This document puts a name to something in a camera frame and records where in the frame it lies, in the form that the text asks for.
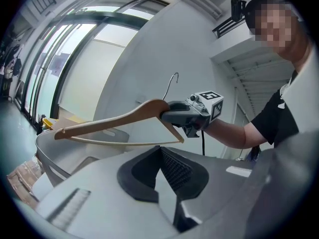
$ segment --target black t-shirt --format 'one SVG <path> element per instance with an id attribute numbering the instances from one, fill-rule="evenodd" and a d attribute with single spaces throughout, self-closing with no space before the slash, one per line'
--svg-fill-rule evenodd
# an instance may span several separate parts
<path id="1" fill-rule="evenodd" d="M 291 82 L 297 76 L 294 71 Z M 273 94 L 264 109 L 251 122 L 269 144 L 276 147 L 287 137 L 299 132 L 297 124 L 287 105 L 282 109 L 278 105 L 284 103 L 280 97 L 280 89 Z"/>

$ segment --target black cable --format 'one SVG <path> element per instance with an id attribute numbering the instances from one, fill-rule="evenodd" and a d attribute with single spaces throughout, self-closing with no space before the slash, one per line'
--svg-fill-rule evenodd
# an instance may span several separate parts
<path id="1" fill-rule="evenodd" d="M 203 149 L 203 156 L 205 156 L 205 138 L 204 138 L 204 131 L 201 131 L 201 146 Z"/>

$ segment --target black mesh grille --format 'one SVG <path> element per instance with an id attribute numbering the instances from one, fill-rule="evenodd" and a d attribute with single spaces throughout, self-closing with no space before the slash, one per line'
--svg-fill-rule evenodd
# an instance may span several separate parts
<path id="1" fill-rule="evenodd" d="M 190 166 L 179 161 L 175 157 L 163 154 L 163 165 L 161 170 L 174 191 L 177 191 L 191 178 L 193 170 Z"/>

